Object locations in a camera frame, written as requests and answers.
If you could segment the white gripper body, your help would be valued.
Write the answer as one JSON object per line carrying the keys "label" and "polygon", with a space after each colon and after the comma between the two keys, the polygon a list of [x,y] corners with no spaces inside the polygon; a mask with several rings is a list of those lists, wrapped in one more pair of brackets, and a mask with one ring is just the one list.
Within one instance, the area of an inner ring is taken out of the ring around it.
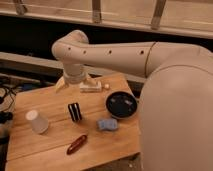
{"label": "white gripper body", "polygon": [[63,77],[68,84],[78,84],[86,78],[86,72],[82,64],[64,64]]}

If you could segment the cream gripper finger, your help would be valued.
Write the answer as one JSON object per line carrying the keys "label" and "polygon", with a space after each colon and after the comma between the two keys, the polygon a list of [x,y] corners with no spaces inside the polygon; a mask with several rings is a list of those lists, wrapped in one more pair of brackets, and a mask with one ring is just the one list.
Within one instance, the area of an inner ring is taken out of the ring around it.
{"label": "cream gripper finger", "polygon": [[87,74],[86,75],[85,84],[89,85],[89,86],[95,86],[96,85],[96,81],[89,74]]}
{"label": "cream gripper finger", "polygon": [[59,92],[63,89],[66,89],[68,87],[68,84],[66,83],[64,77],[61,77],[57,83],[55,84],[55,91]]}

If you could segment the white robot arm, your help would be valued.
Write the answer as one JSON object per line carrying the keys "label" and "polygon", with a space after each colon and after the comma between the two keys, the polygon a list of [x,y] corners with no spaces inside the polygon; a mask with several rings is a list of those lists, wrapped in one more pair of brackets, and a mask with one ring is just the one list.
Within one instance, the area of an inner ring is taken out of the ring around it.
{"label": "white robot arm", "polygon": [[213,171],[213,52],[199,45],[91,44],[75,30],[52,45],[64,84],[85,64],[144,77],[138,107],[144,171]]}

